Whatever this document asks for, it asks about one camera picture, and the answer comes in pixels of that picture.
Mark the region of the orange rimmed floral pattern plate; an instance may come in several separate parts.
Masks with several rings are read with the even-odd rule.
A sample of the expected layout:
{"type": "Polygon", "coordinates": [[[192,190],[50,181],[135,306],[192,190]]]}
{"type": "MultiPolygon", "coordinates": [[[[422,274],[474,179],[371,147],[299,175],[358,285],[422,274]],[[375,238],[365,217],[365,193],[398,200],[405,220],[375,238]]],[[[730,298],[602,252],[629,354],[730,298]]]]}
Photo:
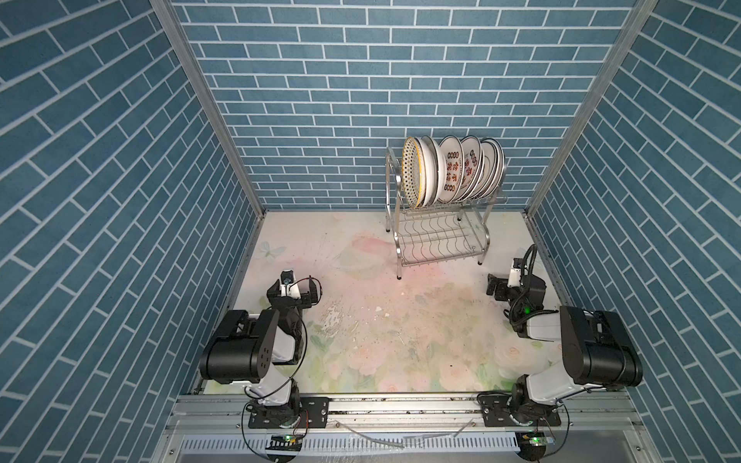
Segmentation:
{"type": "Polygon", "coordinates": [[[431,206],[437,199],[438,187],[438,159],[435,142],[429,136],[420,138],[421,148],[424,154],[424,166],[426,176],[426,190],[424,206],[431,206]]]}

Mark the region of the yellow rimmed polka dot plate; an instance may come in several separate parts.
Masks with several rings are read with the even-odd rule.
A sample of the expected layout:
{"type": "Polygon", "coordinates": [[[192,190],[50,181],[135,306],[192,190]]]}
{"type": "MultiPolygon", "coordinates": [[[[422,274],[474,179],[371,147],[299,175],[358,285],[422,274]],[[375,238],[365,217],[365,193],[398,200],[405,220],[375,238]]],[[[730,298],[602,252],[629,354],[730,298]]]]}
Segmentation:
{"type": "Polygon", "coordinates": [[[408,137],[403,144],[403,187],[411,208],[420,208],[426,197],[425,157],[420,141],[408,137]]]}

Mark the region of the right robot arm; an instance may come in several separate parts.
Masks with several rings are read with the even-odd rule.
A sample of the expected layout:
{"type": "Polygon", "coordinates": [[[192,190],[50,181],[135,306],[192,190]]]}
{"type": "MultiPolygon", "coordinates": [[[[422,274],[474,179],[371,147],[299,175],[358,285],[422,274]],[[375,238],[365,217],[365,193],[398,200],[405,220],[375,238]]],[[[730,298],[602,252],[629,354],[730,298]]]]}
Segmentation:
{"type": "Polygon", "coordinates": [[[543,372],[523,374],[509,393],[478,394],[484,425],[558,426],[558,409],[576,395],[636,387],[643,366],[621,318],[611,312],[543,306],[546,283],[536,275],[487,276],[486,294],[506,302],[509,326],[521,339],[557,343],[561,359],[543,372]]]}

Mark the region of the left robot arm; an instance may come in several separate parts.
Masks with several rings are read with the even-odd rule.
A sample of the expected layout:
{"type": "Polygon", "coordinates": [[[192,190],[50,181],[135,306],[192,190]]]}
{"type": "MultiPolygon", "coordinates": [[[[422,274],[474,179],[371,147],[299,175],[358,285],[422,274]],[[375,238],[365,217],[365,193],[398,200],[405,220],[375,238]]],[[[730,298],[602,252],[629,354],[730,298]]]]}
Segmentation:
{"type": "Polygon", "coordinates": [[[204,380],[239,385],[268,409],[296,408],[297,385],[279,366],[300,366],[308,350],[303,312],[320,303],[320,281],[285,271],[266,291],[269,307],[252,316],[231,310],[215,329],[199,360],[204,380]]]}

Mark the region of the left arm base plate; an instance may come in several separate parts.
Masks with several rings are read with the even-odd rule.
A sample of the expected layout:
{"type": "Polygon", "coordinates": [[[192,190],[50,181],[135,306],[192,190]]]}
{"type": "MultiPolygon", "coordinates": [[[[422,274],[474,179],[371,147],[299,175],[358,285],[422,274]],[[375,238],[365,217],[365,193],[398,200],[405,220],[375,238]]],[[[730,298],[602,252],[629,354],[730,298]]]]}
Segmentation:
{"type": "Polygon", "coordinates": [[[328,397],[294,397],[286,404],[266,406],[251,401],[245,418],[249,429],[326,428],[328,397]]]}

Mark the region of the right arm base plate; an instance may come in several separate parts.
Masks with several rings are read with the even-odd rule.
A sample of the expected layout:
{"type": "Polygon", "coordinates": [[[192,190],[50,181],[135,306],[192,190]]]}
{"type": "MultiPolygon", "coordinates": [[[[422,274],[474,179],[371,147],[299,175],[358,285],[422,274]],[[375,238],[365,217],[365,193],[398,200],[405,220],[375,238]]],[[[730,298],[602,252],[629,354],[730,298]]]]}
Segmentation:
{"type": "Polygon", "coordinates": [[[543,405],[528,399],[514,399],[504,393],[484,393],[477,395],[482,419],[486,428],[507,428],[518,426],[560,426],[561,417],[555,405],[543,405]]]}

